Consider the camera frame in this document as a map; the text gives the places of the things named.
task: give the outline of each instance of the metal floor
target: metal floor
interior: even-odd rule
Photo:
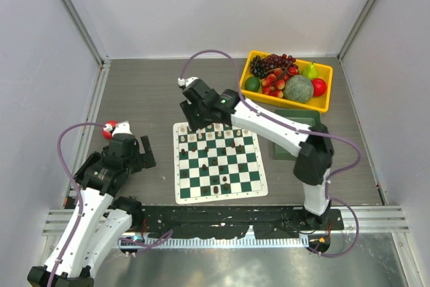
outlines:
[[[363,152],[357,120],[355,119],[345,77],[336,58],[307,58],[306,60],[333,67],[333,87],[330,110],[321,116],[333,134],[356,142]],[[119,196],[136,196],[143,204],[174,204],[174,167],[172,126],[186,119],[179,107],[184,100],[177,87],[177,78],[185,60],[114,60],[112,61],[97,122],[108,120],[131,123],[136,136],[149,135],[157,166],[132,175]],[[242,69],[245,59],[238,59]],[[226,59],[195,60],[185,77],[197,76],[218,92],[236,89],[233,69]],[[273,111],[274,106],[262,104]],[[91,140],[90,151],[100,151],[106,140],[99,130]],[[211,202],[210,204],[302,204],[302,184],[292,173],[293,162],[273,160],[272,143],[259,137],[269,194],[258,198]],[[333,169],[355,160],[355,151],[339,142],[333,143]],[[361,164],[332,180],[330,194],[352,205],[381,204],[376,183],[367,158]]]
[[[330,252],[353,235],[332,235]],[[135,258],[114,254],[96,287],[400,287],[408,286],[391,234],[363,234],[348,255],[325,259],[305,248],[152,250]]]

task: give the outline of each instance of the white cable tray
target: white cable tray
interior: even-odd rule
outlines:
[[[156,239],[145,237],[146,244],[152,244]],[[233,248],[297,248],[308,247],[309,241],[307,235],[301,235],[300,238],[291,239],[259,239],[245,236],[242,239],[169,239],[166,243],[158,246],[156,249],[233,249]],[[140,249],[139,246],[127,245],[120,246],[121,249]]]

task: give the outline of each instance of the chessboard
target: chessboard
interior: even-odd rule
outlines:
[[[173,146],[176,203],[267,195],[255,133],[225,124],[192,132],[182,122],[173,125]]]

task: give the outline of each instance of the lime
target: lime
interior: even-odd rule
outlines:
[[[245,90],[257,92],[260,88],[260,79],[258,77],[249,77],[245,82]]]

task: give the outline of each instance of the gray table surface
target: gray table surface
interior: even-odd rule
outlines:
[[[364,145],[353,113],[345,76],[336,58],[308,58],[307,60],[333,67],[333,87],[330,109],[321,116],[329,131],[356,142],[364,151]],[[237,59],[240,69],[245,59]],[[143,204],[175,204],[173,166],[173,124],[186,122],[179,103],[184,100],[177,87],[177,78],[185,60],[113,60],[97,122],[108,120],[131,124],[135,136],[149,135],[157,166],[131,175],[119,196],[136,196]],[[226,59],[203,58],[190,64],[185,77],[196,76],[210,87],[222,92],[226,88],[236,89],[234,71]],[[261,104],[274,111],[275,106]],[[100,151],[107,141],[100,131],[91,139],[90,152]],[[302,184],[294,177],[294,162],[273,160],[272,143],[259,136],[261,154],[267,177],[269,193],[258,198],[242,198],[210,202],[224,205],[290,205],[303,204]],[[355,151],[334,141],[333,168],[337,169],[355,160]],[[330,195],[349,204],[381,204],[376,183],[368,159],[345,173],[332,178]]]

